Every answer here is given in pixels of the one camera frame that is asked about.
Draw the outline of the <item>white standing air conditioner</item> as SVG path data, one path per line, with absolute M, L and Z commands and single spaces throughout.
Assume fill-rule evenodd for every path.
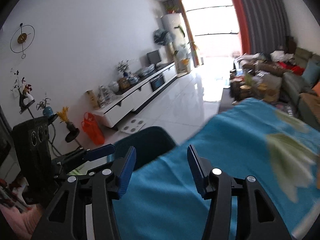
M 189 74 L 191 72 L 191 61 L 188 52 L 189 40 L 182 14 L 166 14 L 161 20 L 164 29 L 169 32 L 172 39 L 169 49 L 175 62 L 178 77 Z

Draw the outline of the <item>white black TV cabinet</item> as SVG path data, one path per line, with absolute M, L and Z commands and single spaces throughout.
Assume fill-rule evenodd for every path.
M 159 69 L 143 77 L 139 83 L 120 92 L 116 100 L 106 107 L 94 110 L 93 115 L 102 125 L 113 128 L 129 113 L 139 113 L 176 79 L 175 64 L 162 64 Z

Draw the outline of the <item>green sectional sofa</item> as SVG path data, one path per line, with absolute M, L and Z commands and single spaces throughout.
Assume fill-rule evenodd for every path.
M 292 103 L 298 117 L 309 126 L 319 130 L 319 55 L 297 47 L 293 57 L 286 62 L 242 59 L 235 67 L 262 70 L 282 78 L 281 90 L 284 100 Z

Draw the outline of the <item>white bathroom scale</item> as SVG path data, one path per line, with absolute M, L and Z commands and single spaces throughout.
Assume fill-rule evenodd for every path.
M 145 120 L 140 118 L 134 118 L 124 124 L 120 131 L 126 134 L 134 134 L 141 130 L 145 125 Z

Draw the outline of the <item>blue floral tablecloth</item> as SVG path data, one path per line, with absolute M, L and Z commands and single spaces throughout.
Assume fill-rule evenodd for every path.
M 257 178 L 295 237 L 303 237 L 316 220 L 319 132 L 271 105 L 246 99 L 133 172 L 127 193 L 114 202 L 122 239 L 202 237 L 210 202 L 197 192 L 189 145 L 229 176 Z

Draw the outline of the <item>black computer monitor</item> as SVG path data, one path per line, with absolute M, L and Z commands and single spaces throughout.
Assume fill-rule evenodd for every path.
M 154 50 L 152 52 L 147 53 L 146 57 L 147 57 L 148 63 L 153 64 L 154 66 L 157 66 L 162 61 L 159 50 Z

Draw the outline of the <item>orange plastic bag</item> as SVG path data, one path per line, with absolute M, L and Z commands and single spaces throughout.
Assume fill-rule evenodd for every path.
M 83 131 L 88 135 L 95 145 L 99 146 L 105 143 L 104 134 L 92 113 L 86 112 L 84 114 L 84 119 L 81 122 L 81 126 Z

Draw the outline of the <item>cluttered coffee table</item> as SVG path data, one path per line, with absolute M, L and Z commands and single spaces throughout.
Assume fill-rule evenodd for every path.
M 231 75 L 229 80 L 232 96 L 236 101 L 256 98 L 268 103 L 277 102 L 280 97 L 282 78 L 269 72 L 259 70 L 253 75 L 243 72 L 242 75 Z

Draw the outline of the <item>tall plant yellow pot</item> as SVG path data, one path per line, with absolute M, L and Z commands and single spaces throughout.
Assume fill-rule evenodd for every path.
M 191 72 L 191 61 L 194 52 L 197 50 L 197 46 L 194 41 L 187 41 L 185 39 L 185 32 L 180 24 L 173 27 L 173 35 L 174 55 L 177 62 L 178 74 L 180 76 L 189 74 Z

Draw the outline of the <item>yellow flower in vase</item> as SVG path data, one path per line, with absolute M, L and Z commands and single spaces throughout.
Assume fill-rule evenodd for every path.
M 59 117 L 60 122 L 64 122 L 66 124 L 67 129 L 70 132 L 74 132 L 75 131 L 75 126 L 71 122 L 71 120 L 69 120 L 69 118 L 68 118 L 68 110 L 69 110 L 69 107 L 67 107 L 67 106 L 63 107 L 61 111 L 57 112 L 57 116 Z

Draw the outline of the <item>covered standing fan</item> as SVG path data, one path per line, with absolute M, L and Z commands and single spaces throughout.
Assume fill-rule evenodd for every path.
M 157 29 L 153 32 L 153 41 L 161 46 L 161 54 L 167 62 L 174 61 L 174 47 L 171 34 L 165 29 Z

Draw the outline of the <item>orange grey curtain right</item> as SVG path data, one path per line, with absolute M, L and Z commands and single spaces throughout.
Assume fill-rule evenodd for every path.
M 283 0 L 232 0 L 244 54 L 284 50 L 290 25 Z

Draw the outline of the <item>round metal wall clock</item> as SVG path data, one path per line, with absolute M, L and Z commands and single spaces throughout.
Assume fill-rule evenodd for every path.
M 30 24 L 21 23 L 10 40 L 10 50 L 14 54 L 20 54 L 25 59 L 25 51 L 31 46 L 35 38 L 35 28 Z

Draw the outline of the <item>dark teal trash bin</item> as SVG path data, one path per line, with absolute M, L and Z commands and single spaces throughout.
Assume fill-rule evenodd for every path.
M 166 130 L 159 126 L 151 126 L 119 140 L 114 146 L 116 159 L 124 157 L 131 146 L 136 149 L 136 163 L 133 169 L 135 171 L 171 151 L 177 144 Z

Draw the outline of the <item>blue vase potted plant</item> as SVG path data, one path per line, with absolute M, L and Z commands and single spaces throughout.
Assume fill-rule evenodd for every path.
M 39 103 L 37 103 L 36 105 L 36 109 L 42 110 L 42 114 L 43 116 L 46 117 L 51 117 L 52 115 L 54 115 L 54 112 L 52 110 L 52 107 L 50 107 L 50 98 L 47 96 L 47 94 L 45 94 L 44 99 L 42 99 Z

